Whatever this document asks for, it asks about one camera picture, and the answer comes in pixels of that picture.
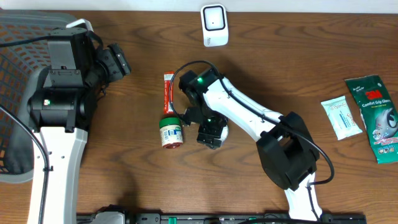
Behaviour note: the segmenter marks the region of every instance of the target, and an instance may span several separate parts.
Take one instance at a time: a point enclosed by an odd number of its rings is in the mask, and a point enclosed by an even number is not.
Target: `green bottle cap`
[[[176,124],[176,125],[180,125],[181,126],[180,119],[178,119],[178,118],[164,118],[164,119],[161,119],[159,121],[159,128],[163,128],[164,126],[171,125],[171,124]]]

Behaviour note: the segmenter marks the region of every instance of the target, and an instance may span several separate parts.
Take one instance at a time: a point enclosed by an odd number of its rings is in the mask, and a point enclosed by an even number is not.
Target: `green pouch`
[[[378,164],[398,161],[397,111],[378,75],[346,80]]]

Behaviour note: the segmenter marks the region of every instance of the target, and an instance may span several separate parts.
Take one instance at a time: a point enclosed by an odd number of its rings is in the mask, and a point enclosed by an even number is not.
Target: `wood grain surface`
[[[182,147],[162,148],[163,73],[205,59],[258,103],[304,119],[336,169],[331,183],[316,187],[322,209],[398,223],[398,165],[378,165],[365,133],[337,141],[320,104],[345,95],[365,131],[344,79],[378,74],[398,106],[398,16],[228,13],[229,43],[206,48],[197,12],[68,13],[91,21],[105,44],[117,42],[132,67],[99,102],[80,169],[78,213],[109,204],[165,213],[289,209],[284,191],[262,170],[254,141],[233,123],[215,151],[196,143],[197,126],[184,128]],[[189,105],[179,91],[175,105]],[[326,162],[317,164],[317,180],[328,177]],[[31,185],[0,184],[1,223],[26,222]]]

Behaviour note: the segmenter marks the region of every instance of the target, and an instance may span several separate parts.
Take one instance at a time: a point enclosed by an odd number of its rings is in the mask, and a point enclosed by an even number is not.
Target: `white wall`
[[[3,9],[199,11],[222,3],[230,12],[398,13],[398,0],[0,0]]]

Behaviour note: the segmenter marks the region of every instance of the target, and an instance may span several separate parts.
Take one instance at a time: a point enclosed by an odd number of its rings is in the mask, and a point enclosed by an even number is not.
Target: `white packet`
[[[346,97],[341,96],[332,100],[321,102],[330,123],[335,130],[337,140],[362,133],[362,130],[356,125],[353,115],[348,108]]]

